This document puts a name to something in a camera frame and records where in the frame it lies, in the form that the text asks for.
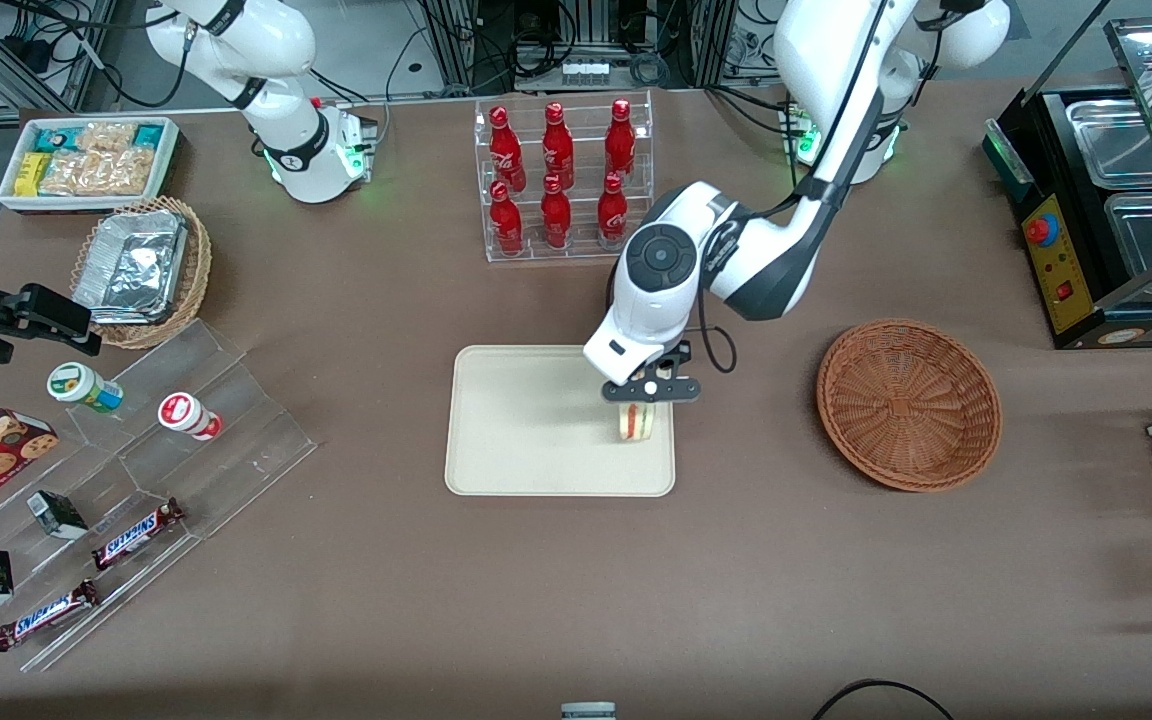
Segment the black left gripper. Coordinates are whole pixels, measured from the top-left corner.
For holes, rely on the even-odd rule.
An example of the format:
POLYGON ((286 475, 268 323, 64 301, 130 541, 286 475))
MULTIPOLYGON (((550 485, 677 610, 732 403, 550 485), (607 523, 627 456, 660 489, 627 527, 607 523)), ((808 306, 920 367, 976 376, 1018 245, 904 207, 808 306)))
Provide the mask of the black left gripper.
POLYGON ((681 373, 690 361, 691 342, 682 340, 658 359, 641 365, 620 386, 604 382, 604 400, 608 404, 620 404, 621 415, 627 415, 631 404, 647 404, 647 416, 655 416, 659 404, 689 404, 698 400, 702 392, 698 379, 681 373))

